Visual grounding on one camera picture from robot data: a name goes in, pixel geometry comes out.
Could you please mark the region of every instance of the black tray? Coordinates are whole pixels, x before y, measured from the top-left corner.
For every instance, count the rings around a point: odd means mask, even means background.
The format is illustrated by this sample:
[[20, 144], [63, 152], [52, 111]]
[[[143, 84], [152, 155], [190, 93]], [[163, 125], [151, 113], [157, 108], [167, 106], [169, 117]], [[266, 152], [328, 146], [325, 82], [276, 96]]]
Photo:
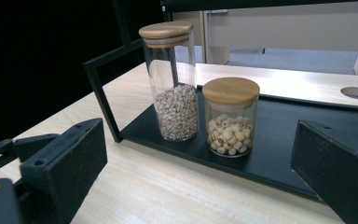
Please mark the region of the black tray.
[[135, 143], [317, 200], [315, 192], [290, 168], [299, 119], [326, 124], [358, 139], [358, 107], [299, 101], [260, 95], [254, 148], [239, 158], [214, 154], [206, 143], [204, 98], [198, 89], [200, 130], [193, 138], [171, 142], [162, 138], [153, 105], [124, 128], [120, 135]]

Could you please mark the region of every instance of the metal frame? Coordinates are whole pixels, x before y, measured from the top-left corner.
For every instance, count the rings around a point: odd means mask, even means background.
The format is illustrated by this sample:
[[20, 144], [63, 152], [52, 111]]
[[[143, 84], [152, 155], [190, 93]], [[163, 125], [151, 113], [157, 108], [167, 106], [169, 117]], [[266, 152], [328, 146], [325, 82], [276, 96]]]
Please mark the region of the metal frame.
[[183, 12], [248, 7], [287, 7], [343, 2], [358, 2], [358, 0], [161, 0], [160, 4], [164, 8], [165, 12]]
[[113, 116], [112, 109], [109, 106], [106, 95], [103, 91], [103, 84], [98, 74], [98, 68], [104, 64], [112, 62], [127, 53], [130, 53], [142, 46], [142, 39], [138, 39], [130, 43], [128, 46], [123, 46], [119, 49], [111, 50], [103, 55], [93, 58], [83, 63], [84, 70], [89, 78], [89, 84], [91, 85], [94, 93], [97, 97], [98, 103], [103, 111], [103, 115], [107, 121], [109, 129], [116, 142], [121, 142], [123, 137], [120, 136], [115, 117]]

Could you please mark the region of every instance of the bamboo lid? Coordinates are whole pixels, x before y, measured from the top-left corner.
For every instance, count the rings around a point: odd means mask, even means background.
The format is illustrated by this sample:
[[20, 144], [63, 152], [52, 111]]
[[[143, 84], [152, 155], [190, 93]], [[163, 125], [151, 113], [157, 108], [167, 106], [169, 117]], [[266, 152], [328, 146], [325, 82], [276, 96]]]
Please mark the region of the bamboo lid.
[[220, 105], [239, 105], [257, 99], [260, 87], [242, 77], [221, 77], [209, 81], [202, 88], [204, 97]]
[[145, 39], [168, 39], [186, 35], [193, 30], [189, 21], [166, 21], [145, 26], [139, 30], [139, 35]]
[[161, 49], [184, 45], [192, 30], [189, 21], [167, 21], [143, 27], [139, 35], [149, 48]]

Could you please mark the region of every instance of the light wood tabletop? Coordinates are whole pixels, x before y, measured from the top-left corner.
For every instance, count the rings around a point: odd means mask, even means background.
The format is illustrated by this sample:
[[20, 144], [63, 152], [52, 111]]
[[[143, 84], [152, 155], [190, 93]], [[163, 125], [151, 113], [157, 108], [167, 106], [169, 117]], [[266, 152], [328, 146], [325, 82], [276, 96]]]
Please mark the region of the light wood tabletop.
[[[199, 85], [217, 77], [247, 77], [262, 94], [358, 105], [358, 99], [341, 93], [358, 87], [358, 76], [197, 64]], [[103, 89], [120, 130], [153, 103], [144, 63]], [[94, 118], [103, 113], [91, 93], [16, 138], [63, 133]], [[323, 203], [128, 140], [116, 143], [105, 121], [103, 126], [108, 163], [73, 223], [343, 223]], [[1, 168], [0, 177], [16, 181], [19, 165], [13, 161]]]

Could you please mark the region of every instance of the tall glass jar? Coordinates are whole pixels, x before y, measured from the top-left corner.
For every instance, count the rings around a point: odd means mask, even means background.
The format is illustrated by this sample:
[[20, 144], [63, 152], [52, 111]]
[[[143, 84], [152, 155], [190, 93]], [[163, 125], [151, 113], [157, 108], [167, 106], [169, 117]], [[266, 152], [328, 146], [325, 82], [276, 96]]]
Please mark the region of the tall glass jar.
[[158, 126], [163, 138], [183, 141], [199, 130], [193, 24], [169, 21], [139, 30]]
[[249, 153], [255, 137], [260, 93], [257, 83], [241, 77], [222, 77], [206, 83], [202, 93], [209, 149], [231, 158]]

